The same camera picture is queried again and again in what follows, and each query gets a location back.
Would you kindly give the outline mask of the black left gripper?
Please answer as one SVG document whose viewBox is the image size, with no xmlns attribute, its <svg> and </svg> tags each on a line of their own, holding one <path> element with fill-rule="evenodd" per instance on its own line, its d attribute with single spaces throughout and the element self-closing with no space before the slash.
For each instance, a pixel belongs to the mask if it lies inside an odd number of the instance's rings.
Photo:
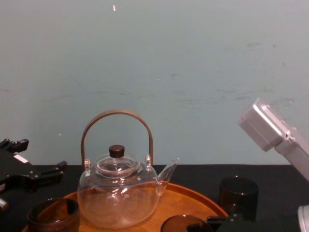
<svg viewBox="0 0 309 232">
<path fill-rule="evenodd" d="M 29 161 L 20 155 L 28 148 L 29 140 L 17 142 L 4 139 L 0 142 L 0 192 L 12 189 L 36 191 L 40 187 L 57 184 L 61 181 L 67 167 L 67 162 L 62 161 L 45 170 L 37 170 Z"/>
</svg>

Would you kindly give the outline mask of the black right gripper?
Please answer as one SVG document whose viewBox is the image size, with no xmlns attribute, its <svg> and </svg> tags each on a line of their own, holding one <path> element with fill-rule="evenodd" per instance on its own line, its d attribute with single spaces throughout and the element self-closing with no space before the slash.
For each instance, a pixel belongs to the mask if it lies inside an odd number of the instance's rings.
<svg viewBox="0 0 309 232">
<path fill-rule="evenodd" d="M 188 232 L 242 232 L 244 221 L 241 213 L 228 216 L 209 216 L 207 221 L 224 221 L 221 226 L 217 223 L 195 223 L 187 226 Z"/>
</svg>

